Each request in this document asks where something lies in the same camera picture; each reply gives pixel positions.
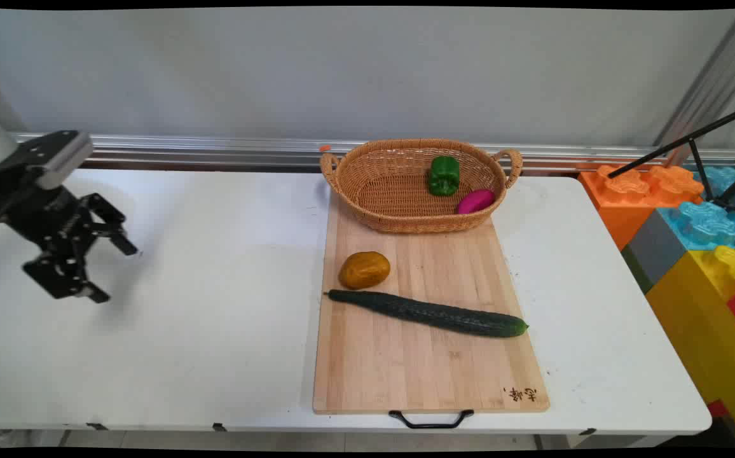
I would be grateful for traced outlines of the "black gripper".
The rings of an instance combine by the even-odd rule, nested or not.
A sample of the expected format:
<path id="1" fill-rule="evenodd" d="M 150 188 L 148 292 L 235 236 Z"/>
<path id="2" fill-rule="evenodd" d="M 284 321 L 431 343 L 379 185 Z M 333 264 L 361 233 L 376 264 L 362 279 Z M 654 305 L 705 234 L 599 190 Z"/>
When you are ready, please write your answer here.
<path id="1" fill-rule="evenodd" d="M 54 299 L 108 302 L 111 296 L 86 274 L 85 253 L 94 237 L 109 239 L 126 256 L 139 252 L 124 229 L 124 213 L 98 193 L 77 197 L 65 186 L 40 188 L 36 184 L 40 171 L 29 167 L 0 171 L 0 224 L 42 251 L 22 270 Z"/>

